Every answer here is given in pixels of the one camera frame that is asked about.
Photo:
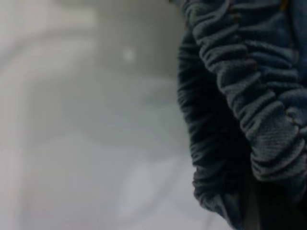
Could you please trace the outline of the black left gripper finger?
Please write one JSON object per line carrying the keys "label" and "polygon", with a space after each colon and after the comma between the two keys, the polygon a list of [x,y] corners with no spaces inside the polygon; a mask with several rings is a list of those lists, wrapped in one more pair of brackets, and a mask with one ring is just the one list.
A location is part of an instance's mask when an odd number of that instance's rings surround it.
{"label": "black left gripper finger", "polygon": [[247,229],[297,229],[297,209],[282,188],[273,184],[248,186]]}

